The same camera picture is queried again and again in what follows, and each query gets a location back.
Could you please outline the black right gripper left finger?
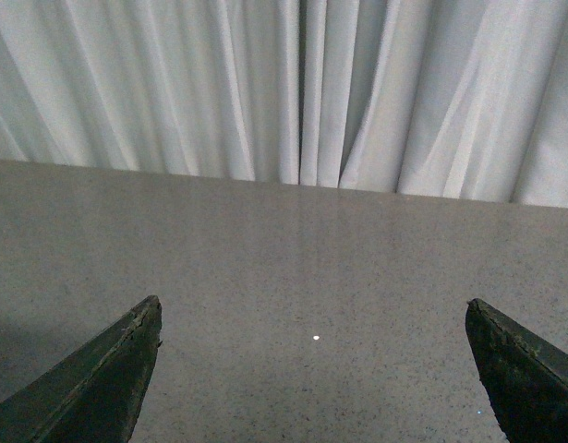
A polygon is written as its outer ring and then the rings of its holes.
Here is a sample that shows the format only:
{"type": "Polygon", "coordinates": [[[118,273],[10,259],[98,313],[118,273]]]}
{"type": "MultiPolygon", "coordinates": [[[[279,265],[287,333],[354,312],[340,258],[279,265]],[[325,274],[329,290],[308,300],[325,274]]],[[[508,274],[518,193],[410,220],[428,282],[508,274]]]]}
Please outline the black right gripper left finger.
{"type": "Polygon", "coordinates": [[[0,442],[128,442],[160,347],[162,306],[146,297],[0,403],[0,442]]]}

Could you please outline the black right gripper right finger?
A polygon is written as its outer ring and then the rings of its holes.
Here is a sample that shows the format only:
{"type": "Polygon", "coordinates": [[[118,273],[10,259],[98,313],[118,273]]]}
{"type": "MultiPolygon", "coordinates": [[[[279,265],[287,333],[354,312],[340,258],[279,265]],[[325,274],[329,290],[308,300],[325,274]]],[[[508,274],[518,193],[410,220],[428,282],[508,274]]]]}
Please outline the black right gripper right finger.
{"type": "Polygon", "coordinates": [[[568,442],[568,354],[478,298],[465,332],[507,440],[568,442]]]}

